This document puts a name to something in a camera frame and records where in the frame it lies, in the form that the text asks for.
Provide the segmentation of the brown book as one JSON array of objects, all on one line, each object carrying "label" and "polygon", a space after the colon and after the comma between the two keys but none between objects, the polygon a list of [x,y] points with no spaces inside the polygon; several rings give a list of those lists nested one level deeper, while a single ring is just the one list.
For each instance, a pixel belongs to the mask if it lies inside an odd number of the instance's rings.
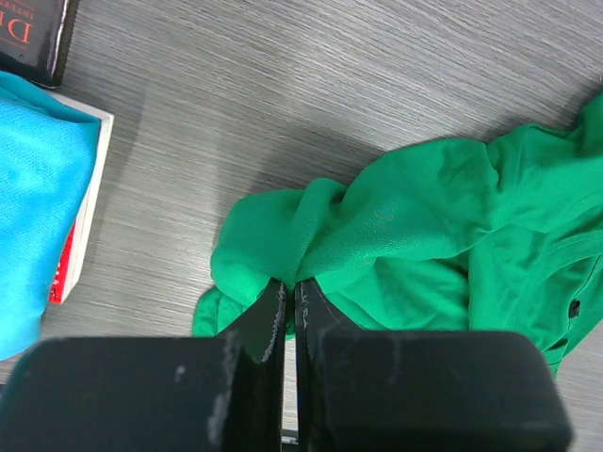
[{"label": "brown book", "polygon": [[58,88],[78,5],[77,0],[1,0],[1,70]]}]

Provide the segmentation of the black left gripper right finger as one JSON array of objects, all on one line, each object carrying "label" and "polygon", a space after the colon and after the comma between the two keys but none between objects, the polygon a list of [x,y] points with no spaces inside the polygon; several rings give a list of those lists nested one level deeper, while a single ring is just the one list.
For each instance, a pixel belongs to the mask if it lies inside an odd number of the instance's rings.
[{"label": "black left gripper right finger", "polygon": [[508,331],[369,331],[307,280],[294,292],[303,451],[565,451],[542,354]]}]

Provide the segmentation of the green t shirt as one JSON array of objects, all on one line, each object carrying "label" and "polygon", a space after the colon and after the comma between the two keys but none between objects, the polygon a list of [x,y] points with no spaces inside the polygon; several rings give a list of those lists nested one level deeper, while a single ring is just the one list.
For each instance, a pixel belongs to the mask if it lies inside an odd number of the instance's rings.
[{"label": "green t shirt", "polygon": [[196,336],[229,327],[270,280],[313,280],[362,328],[514,331],[557,371],[602,318],[602,101],[571,130],[438,139],[349,185],[245,197],[210,269]]}]

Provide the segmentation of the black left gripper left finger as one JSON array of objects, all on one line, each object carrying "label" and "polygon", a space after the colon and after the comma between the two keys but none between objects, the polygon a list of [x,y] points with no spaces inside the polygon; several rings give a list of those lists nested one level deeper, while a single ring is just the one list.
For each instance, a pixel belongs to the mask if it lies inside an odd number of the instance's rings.
[{"label": "black left gripper left finger", "polygon": [[5,451],[278,451],[287,291],[214,337],[47,340],[1,395]]}]

